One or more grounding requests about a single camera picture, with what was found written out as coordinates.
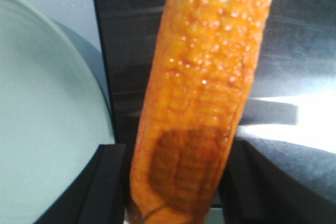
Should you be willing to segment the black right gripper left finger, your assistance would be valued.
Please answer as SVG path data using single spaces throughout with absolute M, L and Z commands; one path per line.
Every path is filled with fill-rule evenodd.
M 123 223 L 125 145 L 101 144 L 64 193 L 35 223 Z

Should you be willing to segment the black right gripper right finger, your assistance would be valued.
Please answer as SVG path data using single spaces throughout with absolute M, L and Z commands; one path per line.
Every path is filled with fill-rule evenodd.
M 335 223 L 335 154 L 298 144 L 297 114 L 249 99 L 219 186 L 224 223 Z

